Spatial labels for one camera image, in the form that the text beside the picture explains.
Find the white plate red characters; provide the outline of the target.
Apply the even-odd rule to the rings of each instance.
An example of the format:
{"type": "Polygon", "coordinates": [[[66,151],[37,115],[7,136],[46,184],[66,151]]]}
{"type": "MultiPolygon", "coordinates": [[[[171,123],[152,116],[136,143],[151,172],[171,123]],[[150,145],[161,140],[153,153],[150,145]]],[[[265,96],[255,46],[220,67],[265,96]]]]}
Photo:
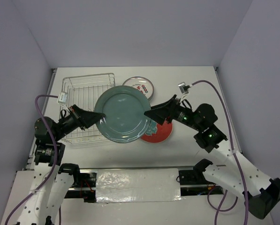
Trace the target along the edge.
{"type": "Polygon", "coordinates": [[[131,78],[127,79],[126,81],[124,81],[122,85],[130,86],[130,87],[133,87],[133,88],[139,90],[147,97],[147,99],[149,101],[151,101],[153,98],[154,85],[152,84],[152,82],[149,79],[147,79],[145,77],[141,77],[141,76],[131,77],[131,78]]]}

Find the dark green plate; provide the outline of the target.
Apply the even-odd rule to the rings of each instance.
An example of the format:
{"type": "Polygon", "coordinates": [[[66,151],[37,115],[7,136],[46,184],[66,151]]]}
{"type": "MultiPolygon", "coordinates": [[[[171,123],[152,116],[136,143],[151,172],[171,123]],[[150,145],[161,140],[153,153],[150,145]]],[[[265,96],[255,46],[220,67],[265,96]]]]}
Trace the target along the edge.
{"type": "Polygon", "coordinates": [[[145,112],[151,109],[147,97],[129,86],[115,86],[97,100],[94,112],[104,118],[96,123],[99,132],[115,143],[130,143],[141,138],[151,123],[145,112]]]}

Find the red and teal floral plate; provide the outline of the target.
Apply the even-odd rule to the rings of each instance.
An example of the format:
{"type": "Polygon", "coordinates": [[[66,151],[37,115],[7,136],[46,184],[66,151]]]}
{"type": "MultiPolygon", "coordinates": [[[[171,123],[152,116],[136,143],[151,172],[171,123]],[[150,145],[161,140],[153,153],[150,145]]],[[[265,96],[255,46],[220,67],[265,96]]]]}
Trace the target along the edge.
{"type": "Polygon", "coordinates": [[[155,122],[154,120],[151,120],[150,121],[150,124],[145,132],[145,136],[152,136],[152,135],[155,135],[158,131],[158,128],[157,128],[157,125],[158,123],[155,122]]]}

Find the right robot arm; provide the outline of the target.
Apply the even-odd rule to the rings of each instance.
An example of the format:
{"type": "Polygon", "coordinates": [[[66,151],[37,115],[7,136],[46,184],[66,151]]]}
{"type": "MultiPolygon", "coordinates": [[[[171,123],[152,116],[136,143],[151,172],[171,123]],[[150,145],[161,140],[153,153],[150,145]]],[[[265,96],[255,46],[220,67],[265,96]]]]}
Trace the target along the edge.
{"type": "Polygon", "coordinates": [[[144,114],[161,125],[175,120],[198,131],[194,138],[199,147],[226,166],[222,170],[210,160],[201,160],[194,167],[196,182],[218,184],[244,200],[248,211],[258,219],[264,219],[280,201],[280,179],[266,175],[242,153],[232,149],[231,141],[214,124],[218,117],[210,104],[201,104],[193,111],[173,96],[144,114]]]}

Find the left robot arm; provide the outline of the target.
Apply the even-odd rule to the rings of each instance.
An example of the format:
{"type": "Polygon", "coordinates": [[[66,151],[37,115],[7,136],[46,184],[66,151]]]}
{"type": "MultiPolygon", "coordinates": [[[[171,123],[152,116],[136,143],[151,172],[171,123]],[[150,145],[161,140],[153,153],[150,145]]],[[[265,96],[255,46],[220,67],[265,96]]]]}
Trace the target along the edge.
{"type": "Polygon", "coordinates": [[[18,225],[53,225],[70,187],[81,183],[77,164],[62,163],[65,145],[59,141],[80,128],[86,130],[105,117],[73,105],[64,111],[58,122],[43,115],[35,122],[36,151],[34,175],[30,192],[18,225]]]}

